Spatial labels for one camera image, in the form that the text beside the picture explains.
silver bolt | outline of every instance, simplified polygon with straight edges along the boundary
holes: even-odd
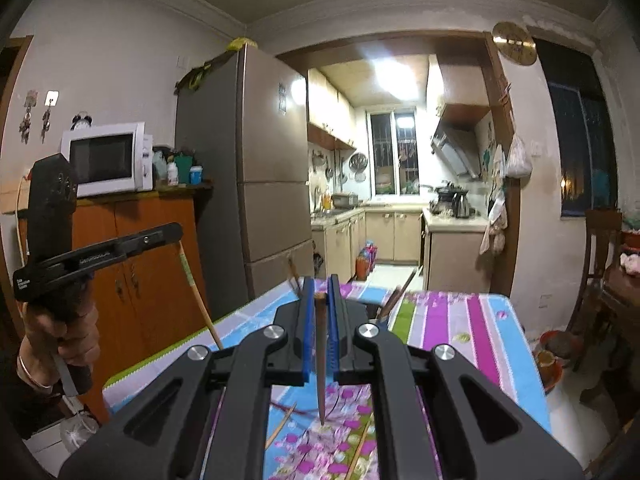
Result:
[[[269,339],[280,339],[284,335],[284,329],[280,325],[269,325],[262,333]]]
[[[436,354],[436,357],[443,361],[449,361],[456,355],[456,351],[453,349],[453,346],[450,345],[438,345],[433,349],[433,352]]]
[[[380,329],[372,323],[365,323],[358,327],[358,333],[362,337],[372,338],[378,335]]]
[[[202,361],[208,353],[209,349],[203,345],[192,346],[187,350],[187,356],[192,361]]]

range hood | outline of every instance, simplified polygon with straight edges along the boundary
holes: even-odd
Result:
[[[431,139],[433,151],[458,177],[480,177],[480,156],[475,132],[457,130],[442,124]]]

floral tablecloth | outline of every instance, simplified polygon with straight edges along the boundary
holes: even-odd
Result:
[[[326,283],[316,281],[316,289]],[[343,297],[383,303],[390,290],[350,283],[340,286]],[[216,324],[225,346],[268,325],[281,304],[296,298],[287,283],[235,311]],[[407,344],[431,349],[448,342],[498,384],[534,420],[550,432],[540,377],[529,346],[509,300],[493,294],[408,292],[389,318],[389,330]],[[160,352],[111,378],[103,397],[111,413],[149,384],[193,344],[216,349],[209,332]],[[377,480],[375,423],[368,386],[326,384],[326,423],[318,421],[316,377],[301,388],[275,386],[272,390],[267,435],[273,433],[285,411],[296,409],[265,451],[263,477],[267,480]]]

blue gripper pad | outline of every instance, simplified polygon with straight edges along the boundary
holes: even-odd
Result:
[[[300,299],[300,308],[305,309],[305,338],[302,343],[302,373],[305,383],[309,380],[309,372],[313,369],[313,348],[314,348],[314,279],[305,278],[306,296]]]
[[[326,373],[334,377],[338,371],[338,321],[335,304],[336,294],[340,295],[340,289],[334,290],[333,280],[327,280],[327,331],[329,337],[326,343]]]

green container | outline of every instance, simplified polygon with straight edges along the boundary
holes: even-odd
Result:
[[[175,165],[178,166],[178,184],[189,183],[189,170],[193,164],[193,157],[187,155],[174,156]]]

